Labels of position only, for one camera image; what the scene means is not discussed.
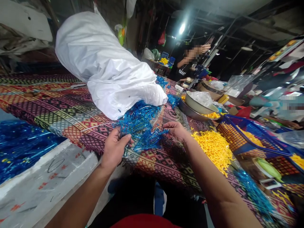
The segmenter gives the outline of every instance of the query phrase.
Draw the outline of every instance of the light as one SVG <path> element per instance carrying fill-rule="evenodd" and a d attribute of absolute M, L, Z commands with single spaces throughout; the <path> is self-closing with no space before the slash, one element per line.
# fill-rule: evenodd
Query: light
<path fill-rule="evenodd" d="M 247 47 L 241 47 L 241 49 L 244 50 L 244 51 L 253 51 L 252 45 L 249 45 Z"/>
<path fill-rule="evenodd" d="M 185 30 L 185 23 L 182 23 L 181 27 L 180 27 L 180 35 L 183 34 L 184 30 Z"/>

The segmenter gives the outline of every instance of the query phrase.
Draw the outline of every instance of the metal bowl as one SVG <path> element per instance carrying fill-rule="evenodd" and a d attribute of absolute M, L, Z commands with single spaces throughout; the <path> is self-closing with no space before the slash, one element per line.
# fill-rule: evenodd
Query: metal bowl
<path fill-rule="evenodd" d="M 194 100 L 192 97 L 190 97 L 190 93 L 189 91 L 186 92 L 186 104 L 194 111 L 198 112 L 198 113 L 202 113 L 202 114 L 211 114 L 213 112 L 218 112 L 218 108 L 215 107 L 213 104 L 210 104 L 208 107 L 207 106 L 203 106 L 200 103 L 198 103 L 196 100 Z"/>
<path fill-rule="evenodd" d="M 219 119 L 219 118 L 217 118 L 217 119 L 208 118 L 208 117 L 203 116 L 203 115 L 199 114 L 198 112 L 194 111 L 182 100 L 182 98 L 181 98 L 182 95 L 185 96 L 186 92 L 182 92 L 180 94 L 180 101 L 178 103 L 178 107 L 186 116 L 189 116 L 190 118 L 192 118 L 194 120 L 198 120 L 198 121 L 208 121 L 208 120 L 218 120 Z"/>

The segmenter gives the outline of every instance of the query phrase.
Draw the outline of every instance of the forearm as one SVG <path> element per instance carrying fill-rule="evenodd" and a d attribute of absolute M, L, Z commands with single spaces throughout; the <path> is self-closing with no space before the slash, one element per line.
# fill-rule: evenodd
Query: forearm
<path fill-rule="evenodd" d="M 196 50 L 195 49 L 190 50 L 189 53 L 186 55 L 186 57 L 182 61 L 177 63 L 177 68 L 180 68 L 185 64 L 189 64 L 191 60 L 194 59 L 195 56 L 196 56 Z"/>
<path fill-rule="evenodd" d="M 184 141 L 184 147 L 197 182 L 205 193 L 215 227 L 261 227 L 240 195 L 211 162 L 195 139 L 188 137 Z"/>
<path fill-rule="evenodd" d="M 84 228 L 111 174 L 112 171 L 105 170 L 99 165 L 46 227 Z"/>

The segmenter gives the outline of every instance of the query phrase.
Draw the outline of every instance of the red shirt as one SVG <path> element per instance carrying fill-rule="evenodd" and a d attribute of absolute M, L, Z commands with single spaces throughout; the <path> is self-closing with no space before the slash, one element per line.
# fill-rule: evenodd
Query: red shirt
<path fill-rule="evenodd" d="M 115 223 L 111 228 L 120 228 L 120 227 L 132 227 L 132 228 L 161 228 L 161 227 L 170 227 L 178 228 L 179 226 L 173 225 L 169 220 L 153 215 L 153 214 L 137 214 L 131 215 L 123 218 L 122 220 Z"/>

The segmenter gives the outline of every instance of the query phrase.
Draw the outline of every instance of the yellow plastic pieces in basket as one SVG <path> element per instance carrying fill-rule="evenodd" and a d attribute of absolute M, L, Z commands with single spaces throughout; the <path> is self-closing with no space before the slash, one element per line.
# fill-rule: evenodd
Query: yellow plastic pieces in basket
<path fill-rule="evenodd" d="M 253 134 L 251 134 L 250 132 L 243 131 L 242 129 L 240 129 L 240 131 L 241 131 L 244 135 L 246 135 L 246 137 L 247 137 L 250 141 L 252 141 L 254 144 L 256 144 L 256 145 L 258 145 L 258 146 L 260 146 L 260 147 L 264 147 L 264 148 L 265 148 L 265 146 L 263 146 L 263 144 L 261 143 L 261 141 L 258 140 Z"/>
<path fill-rule="evenodd" d="M 191 136 L 199 143 L 218 170 L 227 177 L 226 171 L 232 160 L 229 143 L 220 133 L 214 131 L 200 131 L 199 133 L 195 131 Z"/>
<path fill-rule="evenodd" d="M 210 113 L 210 114 L 201 114 L 202 116 L 205 116 L 205 117 L 208 117 L 208 118 L 211 118 L 211 119 L 218 119 L 221 117 L 220 114 L 218 114 L 217 112 L 213 112 L 213 113 Z"/>
<path fill-rule="evenodd" d="M 294 154 L 292 157 L 291 157 L 292 161 L 294 163 L 296 163 L 298 166 L 300 166 L 302 169 L 304 169 L 304 159 L 301 158 L 300 156 Z"/>
<path fill-rule="evenodd" d="M 166 58 L 162 58 L 159 62 L 161 62 L 164 65 L 166 65 L 168 63 L 168 60 Z"/>

